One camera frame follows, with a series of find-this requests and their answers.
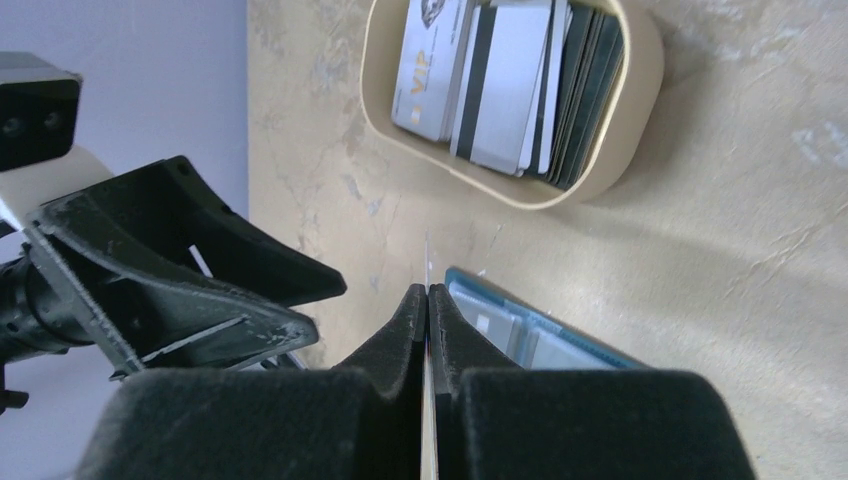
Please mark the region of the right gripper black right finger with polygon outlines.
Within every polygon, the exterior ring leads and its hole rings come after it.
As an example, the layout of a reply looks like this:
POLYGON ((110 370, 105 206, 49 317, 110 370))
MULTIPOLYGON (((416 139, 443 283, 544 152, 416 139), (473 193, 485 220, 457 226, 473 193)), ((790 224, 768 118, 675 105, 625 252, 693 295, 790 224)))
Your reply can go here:
POLYGON ((442 479, 751 479, 719 393, 687 371, 527 370, 428 292, 442 479))

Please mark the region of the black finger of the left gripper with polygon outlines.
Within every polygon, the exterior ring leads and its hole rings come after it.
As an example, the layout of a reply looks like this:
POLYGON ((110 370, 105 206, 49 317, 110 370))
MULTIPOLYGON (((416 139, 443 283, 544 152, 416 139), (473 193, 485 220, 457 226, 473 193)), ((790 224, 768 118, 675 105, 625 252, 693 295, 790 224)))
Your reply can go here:
POLYGON ((39 225, 71 251, 138 282, 192 287, 283 307, 342 295, 335 269, 234 212, 184 156, 51 201, 39 225))
POLYGON ((45 233, 39 211, 25 235, 25 359, 95 346, 121 379, 151 368, 240 369, 317 340, 300 305, 107 271, 45 233))

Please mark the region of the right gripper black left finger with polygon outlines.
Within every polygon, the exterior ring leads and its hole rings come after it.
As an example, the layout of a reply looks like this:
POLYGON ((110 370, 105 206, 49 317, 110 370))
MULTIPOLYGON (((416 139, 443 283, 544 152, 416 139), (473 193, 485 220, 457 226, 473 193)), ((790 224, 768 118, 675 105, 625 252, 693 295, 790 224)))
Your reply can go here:
POLYGON ((416 479, 426 290, 327 370, 155 369, 108 403, 80 479, 416 479))

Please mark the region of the white striped credit card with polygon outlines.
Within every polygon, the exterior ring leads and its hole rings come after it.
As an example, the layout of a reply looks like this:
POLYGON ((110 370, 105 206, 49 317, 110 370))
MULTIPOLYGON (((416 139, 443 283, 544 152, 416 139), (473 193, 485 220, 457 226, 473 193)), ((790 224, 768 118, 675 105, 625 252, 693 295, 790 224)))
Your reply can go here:
POLYGON ((431 354, 431 327, 429 320, 429 287, 432 262, 430 260, 430 232, 425 231, 424 240, 424 282, 425 287, 425 325, 424 325, 424 358, 422 381, 422 422, 421 422, 421 469, 422 480, 436 480, 438 474, 438 446, 436 393, 431 354))

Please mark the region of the blue card holder wallet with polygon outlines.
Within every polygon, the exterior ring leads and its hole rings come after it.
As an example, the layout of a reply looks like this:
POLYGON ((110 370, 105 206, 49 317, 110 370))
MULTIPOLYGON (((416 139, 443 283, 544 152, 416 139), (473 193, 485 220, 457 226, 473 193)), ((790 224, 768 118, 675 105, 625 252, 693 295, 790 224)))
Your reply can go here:
POLYGON ((646 366, 457 267, 446 270, 445 285, 466 322, 525 369, 609 370, 646 366))

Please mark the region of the credit cards stack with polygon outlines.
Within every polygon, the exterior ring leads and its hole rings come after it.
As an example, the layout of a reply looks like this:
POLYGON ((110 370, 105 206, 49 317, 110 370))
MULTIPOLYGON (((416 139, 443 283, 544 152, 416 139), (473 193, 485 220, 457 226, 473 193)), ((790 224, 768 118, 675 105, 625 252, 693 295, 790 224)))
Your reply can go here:
POLYGON ((569 1, 412 1, 390 116, 503 174, 569 189, 622 63, 619 19, 569 1))

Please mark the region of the tan oval tray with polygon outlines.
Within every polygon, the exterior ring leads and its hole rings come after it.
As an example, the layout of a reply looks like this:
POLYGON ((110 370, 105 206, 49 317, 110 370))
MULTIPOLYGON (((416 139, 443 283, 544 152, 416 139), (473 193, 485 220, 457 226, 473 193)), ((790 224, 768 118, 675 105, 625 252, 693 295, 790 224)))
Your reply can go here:
POLYGON ((475 166, 451 155, 445 146, 397 127, 390 118, 400 43, 408 4, 375 1, 365 29, 360 74, 362 111, 373 131, 418 161, 426 161, 459 180, 521 210, 574 205, 609 189, 632 161, 661 88, 663 44, 647 10, 635 1, 596 1, 615 15, 623 37, 622 65, 576 183, 563 191, 542 181, 520 179, 475 166))

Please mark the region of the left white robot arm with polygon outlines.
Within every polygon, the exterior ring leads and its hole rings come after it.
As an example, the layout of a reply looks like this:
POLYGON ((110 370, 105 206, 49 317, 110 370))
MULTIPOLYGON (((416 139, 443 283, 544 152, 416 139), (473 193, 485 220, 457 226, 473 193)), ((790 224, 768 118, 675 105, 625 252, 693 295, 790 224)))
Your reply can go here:
POLYGON ((1 267, 1 360, 96 346, 124 379, 239 370, 314 344, 303 304, 335 269, 239 216, 190 161, 160 160, 37 206, 1 267))

